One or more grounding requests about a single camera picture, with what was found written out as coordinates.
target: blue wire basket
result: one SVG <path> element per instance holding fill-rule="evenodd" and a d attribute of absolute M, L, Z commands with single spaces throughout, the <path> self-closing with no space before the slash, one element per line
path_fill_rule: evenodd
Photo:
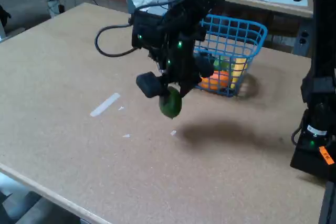
<path fill-rule="evenodd" d="M 201 25 L 207 29 L 206 39 L 196 41 L 194 52 L 207 56 L 215 73 L 202 78 L 197 88 L 228 97 L 236 95 L 254 56 L 260 52 L 267 28 L 257 22 L 211 14 Z"/>

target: floor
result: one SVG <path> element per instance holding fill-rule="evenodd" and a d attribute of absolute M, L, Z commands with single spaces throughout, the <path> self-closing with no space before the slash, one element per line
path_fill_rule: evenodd
<path fill-rule="evenodd" d="M 76 5 L 83 2 L 93 3 L 92 0 L 76 0 Z M 109 0 L 96 0 L 98 5 L 110 9 L 128 12 L 127 4 L 121 4 Z M 73 8 L 75 0 L 61 0 L 66 10 Z M 8 33 L 20 27 L 32 28 L 50 18 L 46 0 L 0 0 L 2 7 L 11 14 L 5 31 Z"/>
<path fill-rule="evenodd" d="M 92 0 L 76 0 L 76 5 L 83 2 L 92 3 Z M 96 0 L 98 5 L 121 12 L 128 12 L 127 4 L 115 3 L 109 0 Z M 61 0 L 66 10 L 75 6 L 75 0 Z M 30 29 L 50 18 L 49 9 L 46 0 L 0 0 L 2 7 L 11 14 L 12 18 L 8 20 L 5 31 L 8 33 L 17 28 L 24 27 Z M 9 178 L 0 174 L 0 190 L 4 189 L 4 181 L 11 182 Z M 27 188 L 20 187 L 20 190 L 13 193 L 3 203 L 6 210 L 15 207 L 29 192 Z M 25 214 L 18 224 L 73 224 L 79 223 L 78 219 L 60 207 L 54 205 L 47 199 L 41 199 L 27 214 Z"/>

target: orange label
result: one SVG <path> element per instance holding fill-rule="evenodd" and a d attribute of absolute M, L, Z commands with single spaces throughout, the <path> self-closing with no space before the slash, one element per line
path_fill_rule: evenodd
<path fill-rule="evenodd" d="M 326 161 L 326 163 L 328 165 L 332 165 L 334 164 L 334 160 L 332 160 L 331 156 L 329 155 L 327 149 L 324 146 L 320 147 L 320 153 L 322 154 L 324 160 Z"/>

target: table edge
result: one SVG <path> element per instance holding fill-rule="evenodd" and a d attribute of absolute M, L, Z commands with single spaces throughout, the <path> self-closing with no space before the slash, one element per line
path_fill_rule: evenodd
<path fill-rule="evenodd" d="M 40 185 L 39 183 L 25 177 L 19 172 L 9 168 L 8 166 L 0 163 L 0 172 L 8 176 L 9 178 L 27 186 L 32 191 L 41 195 L 42 197 L 50 200 L 54 204 L 66 209 L 67 211 L 75 214 L 76 216 L 90 222 L 91 224 L 111 224 L 110 222 L 100 218 L 99 216 L 85 210 L 84 208 L 76 205 L 75 203 L 67 200 L 52 190 Z"/>

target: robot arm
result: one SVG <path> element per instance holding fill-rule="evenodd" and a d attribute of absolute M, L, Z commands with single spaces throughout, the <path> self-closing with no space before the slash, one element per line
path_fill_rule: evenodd
<path fill-rule="evenodd" d="M 206 35 L 200 21 L 222 1 L 173 0 L 154 4 L 170 4 L 164 16 L 141 11 L 154 5 L 141 6 L 135 9 L 129 20 L 133 25 L 133 49 L 130 51 L 147 49 L 162 72 L 159 77 L 152 72 L 139 75 L 137 85 L 148 98 L 158 95 L 160 108 L 167 104 L 177 107 L 169 115 L 172 118 L 180 112 L 182 97 L 201 81 L 201 76 L 209 77 L 214 72 L 206 57 L 194 55 L 194 46 L 196 40 L 204 41 Z M 335 20 L 336 0 L 314 0 L 313 56 L 311 68 L 301 86 L 303 102 L 308 108 L 292 136 L 296 149 L 291 161 L 292 167 L 332 182 L 336 182 Z M 172 82 L 180 85 L 180 91 L 168 87 Z M 296 142 L 294 137 L 299 132 Z"/>

